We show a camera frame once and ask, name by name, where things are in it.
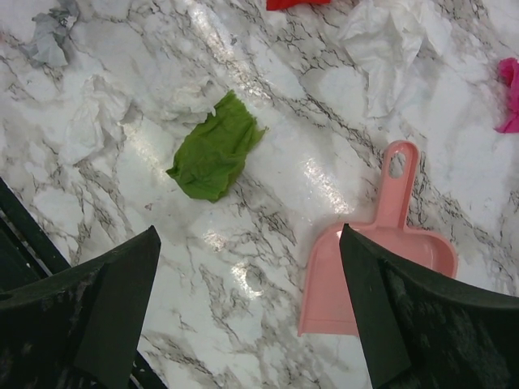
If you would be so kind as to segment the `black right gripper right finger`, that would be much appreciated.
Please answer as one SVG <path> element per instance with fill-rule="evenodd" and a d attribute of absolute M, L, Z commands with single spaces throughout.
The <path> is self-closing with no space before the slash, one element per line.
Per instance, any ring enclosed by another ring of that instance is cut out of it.
<path fill-rule="evenodd" d="M 420 266 L 344 225 L 343 271 L 374 388 L 516 388 L 518 299 Z"/>

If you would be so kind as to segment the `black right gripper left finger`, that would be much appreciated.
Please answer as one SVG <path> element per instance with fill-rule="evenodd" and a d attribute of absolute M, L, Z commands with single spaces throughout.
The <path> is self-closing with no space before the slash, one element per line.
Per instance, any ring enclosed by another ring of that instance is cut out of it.
<path fill-rule="evenodd" d="M 150 227 L 105 254 L 1 295 L 3 388 L 126 388 L 157 271 Z"/>

